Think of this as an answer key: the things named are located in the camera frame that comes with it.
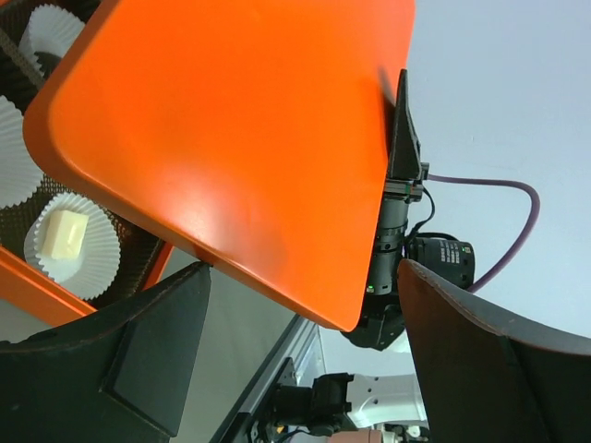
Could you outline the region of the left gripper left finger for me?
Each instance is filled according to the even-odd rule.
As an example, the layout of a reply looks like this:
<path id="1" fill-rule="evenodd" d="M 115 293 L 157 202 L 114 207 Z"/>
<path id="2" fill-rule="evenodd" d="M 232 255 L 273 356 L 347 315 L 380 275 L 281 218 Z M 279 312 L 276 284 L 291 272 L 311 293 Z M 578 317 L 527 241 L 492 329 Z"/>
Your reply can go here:
<path id="1" fill-rule="evenodd" d="M 91 315 L 2 341 L 2 441 L 176 437 L 210 292 L 210 268 L 195 262 Z"/>

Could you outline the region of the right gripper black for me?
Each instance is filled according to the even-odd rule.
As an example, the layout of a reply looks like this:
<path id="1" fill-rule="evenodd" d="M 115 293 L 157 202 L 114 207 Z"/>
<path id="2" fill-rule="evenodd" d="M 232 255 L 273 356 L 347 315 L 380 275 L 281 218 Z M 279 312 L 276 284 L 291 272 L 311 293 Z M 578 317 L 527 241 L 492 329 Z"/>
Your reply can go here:
<path id="1" fill-rule="evenodd" d="M 408 101 L 408 73 L 400 70 L 395 95 L 390 90 L 383 94 L 386 147 L 388 149 L 387 180 L 385 182 L 378 224 L 372 247 L 372 257 L 398 257 L 410 247 L 432 213 L 418 221 L 409 232 L 410 206 L 427 196 L 421 178 L 420 144 L 412 120 Z"/>

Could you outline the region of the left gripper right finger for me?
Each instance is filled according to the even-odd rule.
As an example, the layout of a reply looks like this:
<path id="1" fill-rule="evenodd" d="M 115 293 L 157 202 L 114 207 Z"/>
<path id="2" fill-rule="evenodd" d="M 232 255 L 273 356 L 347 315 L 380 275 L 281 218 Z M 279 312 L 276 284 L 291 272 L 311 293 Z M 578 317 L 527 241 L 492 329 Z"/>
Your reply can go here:
<path id="1" fill-rule="evenodd" d="M 589 338 L 420 282 L 405 327 L 434 441 L 589 441 Z"/>

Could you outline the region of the orange box lid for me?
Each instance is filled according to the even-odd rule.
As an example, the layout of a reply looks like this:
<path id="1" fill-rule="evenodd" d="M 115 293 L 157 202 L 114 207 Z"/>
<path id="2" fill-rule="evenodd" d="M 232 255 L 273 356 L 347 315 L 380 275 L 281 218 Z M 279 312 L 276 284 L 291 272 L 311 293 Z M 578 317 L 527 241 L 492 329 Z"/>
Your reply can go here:
<path id="1" fill-rule="evenodd" d="M 51 177 L 326 328 L 360 317 L 412 1 L 104 1 L 29 105 Z"/>

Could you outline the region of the cream white chocolate bar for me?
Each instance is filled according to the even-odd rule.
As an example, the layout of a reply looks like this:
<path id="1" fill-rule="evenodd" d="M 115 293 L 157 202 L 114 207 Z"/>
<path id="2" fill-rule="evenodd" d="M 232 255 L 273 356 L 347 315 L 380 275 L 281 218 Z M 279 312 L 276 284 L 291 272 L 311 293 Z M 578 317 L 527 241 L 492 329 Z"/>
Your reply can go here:
<path id="1" fill-rule="evenodd" d="M 71 210 L 54 210 L 47 217 L 45 237 L 37 255 L 54 260 L 79 257 L 90 217 Z"/>

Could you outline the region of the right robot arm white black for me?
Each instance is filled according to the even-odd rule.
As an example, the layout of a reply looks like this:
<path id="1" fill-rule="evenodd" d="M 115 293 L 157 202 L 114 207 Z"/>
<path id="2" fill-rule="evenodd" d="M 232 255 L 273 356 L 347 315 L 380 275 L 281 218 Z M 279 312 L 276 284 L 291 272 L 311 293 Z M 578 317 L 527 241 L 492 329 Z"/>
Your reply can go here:
<path id="1" fill-rule="evenodd" d="M 344 337 L 362 349 L 383 351 L 414 319 L 412 296 L 428 283 L 447 281 L 462 290 L 475 281 L 473 246 L 447 233 L 423 230 L 426 220 L 410 223 L 413 204 L 434 200 L 426 188 L 429 165 L 410 111 L 408 73 L 402 69 L 392 99 L 385 102 L 388 162 L 380 211 L 356 326 Z"/>

